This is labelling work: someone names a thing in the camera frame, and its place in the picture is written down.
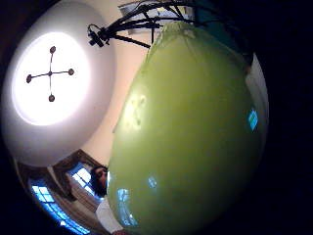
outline blue window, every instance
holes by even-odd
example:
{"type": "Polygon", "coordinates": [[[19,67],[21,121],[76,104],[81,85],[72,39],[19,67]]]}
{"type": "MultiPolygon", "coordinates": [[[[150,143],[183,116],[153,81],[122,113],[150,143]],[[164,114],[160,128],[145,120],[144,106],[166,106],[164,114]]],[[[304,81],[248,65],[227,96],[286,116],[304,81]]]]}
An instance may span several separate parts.
{"type": "Polygon", "coordinates": [[[57,220],[61,226],[64,226],[71,232],[78,235],[88,234],[90,232],[68,217],[68,215],[55,202],[43,180],[32,181],[31,189],[36,198],[39,200],[41,206],[55,220],[57,220]]]}
{"type": "Polygon", "coordinates": [[[88,193],[94,196],[98,201],[102,201],[103,198],[99,198],[95,192],[91,189],[90,178],[91,175],[83,164],[78,163],[77,166],[72,169],[70,175],[79,183],[79,185],[84,188],[88,193]]]}

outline wall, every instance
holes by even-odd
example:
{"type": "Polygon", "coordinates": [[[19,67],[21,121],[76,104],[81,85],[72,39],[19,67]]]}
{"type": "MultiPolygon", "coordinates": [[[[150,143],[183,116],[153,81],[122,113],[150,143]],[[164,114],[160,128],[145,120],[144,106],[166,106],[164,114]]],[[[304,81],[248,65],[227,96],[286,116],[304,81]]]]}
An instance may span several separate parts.
{"type": "MultiPolygon", "coordinates": [[[[90,1],[88,4],[101,13],[106,23],[112,23],[121,17],[117,7],[127,2],[132,1],[99,0],[90,1]]],[[[123,31],[120,35],[128,36],[128,33],[123,31]]],[[[130,37],[151,44],[151,35],[149,33],[132,34],[130,37]]],[[[112,131],[122,109],[127,90],[148,52],[147,48],[118,40],[112,40],[110,46],[114,47],[116,59],[116,77],[111,103],[101,125],[81,148],[103,165],[107,165],[110,160],[113,140],[112,131]]]]}

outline person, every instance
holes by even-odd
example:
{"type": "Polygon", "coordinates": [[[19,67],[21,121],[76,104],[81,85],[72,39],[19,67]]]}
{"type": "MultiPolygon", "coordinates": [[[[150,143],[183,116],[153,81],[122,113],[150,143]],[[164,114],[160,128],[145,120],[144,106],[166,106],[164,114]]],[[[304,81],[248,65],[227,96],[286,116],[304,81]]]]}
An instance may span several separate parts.
{"type": "Polygon", "coordinates": [[[94,166],[91,171],[91,187],[95,194],[104,198],[104,200],[98,205],[96,210],[96,216],[100,223],[109,231],[112,235],[127,235],[123,227],[115,219],[108,202],[107,197],[107,178],[108,168],[104,165],[94,166]]]}

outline balloon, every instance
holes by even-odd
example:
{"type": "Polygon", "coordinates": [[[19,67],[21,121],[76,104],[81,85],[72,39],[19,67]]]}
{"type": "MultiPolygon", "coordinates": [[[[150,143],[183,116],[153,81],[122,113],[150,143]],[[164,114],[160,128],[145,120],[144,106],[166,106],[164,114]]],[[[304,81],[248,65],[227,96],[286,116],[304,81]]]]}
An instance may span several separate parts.
{"type": "Polygon", "coordinates": [[[164,27],[114,133],[108,197],[128,232],[190,234],[249,183],[263,145],[247,68],[200,28],[164,27]]]}

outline black metal frame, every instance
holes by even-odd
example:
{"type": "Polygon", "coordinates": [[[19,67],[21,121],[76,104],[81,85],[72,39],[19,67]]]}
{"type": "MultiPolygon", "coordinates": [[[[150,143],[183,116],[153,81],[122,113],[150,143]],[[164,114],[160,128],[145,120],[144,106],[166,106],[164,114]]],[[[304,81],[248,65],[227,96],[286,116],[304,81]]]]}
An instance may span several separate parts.
{"type": "Polygon", "coordinates": [[[151,30],[151,33],[152,33],[152,43],[154,43],[155,29],[160,28],[162,26],[159,22],[163,21],[163,20],[173,20],[173,21],[186,22],[188,24],[194,24],[194,26],[200,26],[200,25],[201,26],[208,26],[208,24],[220,22],[220,23],[224,23],[225,25],[230,25],[232,28],[235,28],[233,25],[230,24],[230,22],[231,22],[230,19],[226,18],[225,16],[223,16],[222,14],[218,13],[217,11],[215,11],[211,8],[201,6],[199,4],[195,4],[195,3],[191,3],[191,2],[187,2],[187,1],[183,1],[183,0],[179,0],[179,1],[170,0],[168,2],[158,1],[157,3],[141,5],[145,2],[147,2],[147,1],[139,2],[137,7],[132,12],[130,12],[126,16],[116,20],[115,22],[110,24],[108,27],[99,28],[95,24],[89,24],[88,28],[87,28],[88,29],[88,36],[91,38],[91,40],[89,41],[89,44],[92,46],[97,44],[99,47],[103,47],[105,44],[110,45],[110,39],[117,39],[117,40],[135,43],[137,45],[140,45],[140,46],[143,46],[146,48],[150,48],[151,46],[144,43],[144,42],[134,40],[130,37],[117,35],[117,33],[119,31],[124,31],[124,30],[129,30],[129,29],[134,29],[134,28],[149,28],[151,30]],[[212,15],[214,15],[218,18],[216,20],[206,21],[206,22],[199,22],[197,20],[184,19],[182,13],[180,12],[180,10],[178,8],[179,6],[192,7],[194,9],[201,9],[204,11],[208,11],[212,15]],[[161,8],[161,7],[168,10],[168,11],[173,12],[176,15],[176,17],[174,17],[174,18],[162,18],[162,17],[150,18],[148,16],[148,12],[150,10],[153,10],[156,8],[161,8]],[[140,15],[140,14],[143,14],[145,16],[145,18],[141,19],[141,20],[137,20],[137,21],[130,21],[129,20],[132,17],[134,17],[136,15],[140,15]],[[91,29],[92,26],[94,26],[95,28],[98,29],[97,33],[91,29]]]}

